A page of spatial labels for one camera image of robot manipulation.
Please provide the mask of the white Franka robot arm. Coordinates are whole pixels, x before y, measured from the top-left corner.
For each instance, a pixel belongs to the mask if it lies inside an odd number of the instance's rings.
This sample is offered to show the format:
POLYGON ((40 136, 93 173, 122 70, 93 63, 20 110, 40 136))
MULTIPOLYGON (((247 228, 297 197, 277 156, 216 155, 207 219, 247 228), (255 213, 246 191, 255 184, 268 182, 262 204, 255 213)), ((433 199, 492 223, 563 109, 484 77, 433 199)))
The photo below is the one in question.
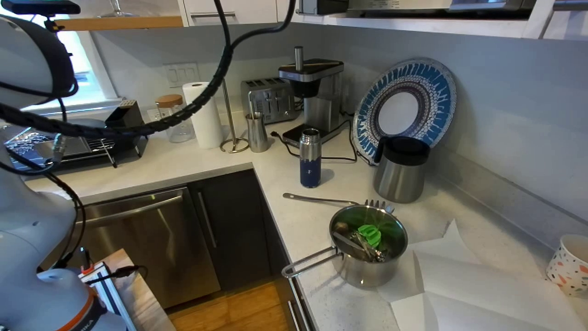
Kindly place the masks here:
MULTIPOLYGON (((77 134, 62 122, 23 107, 67 96, 75 79, 55 33, 21 19, 0 19, 1 118, 21 127, 77 134)), ((75 221, 69 199, 32 191, 0 173, 0 324, 7 331, 126 331, 91 287, 67 269, 38 272, 75 221)))

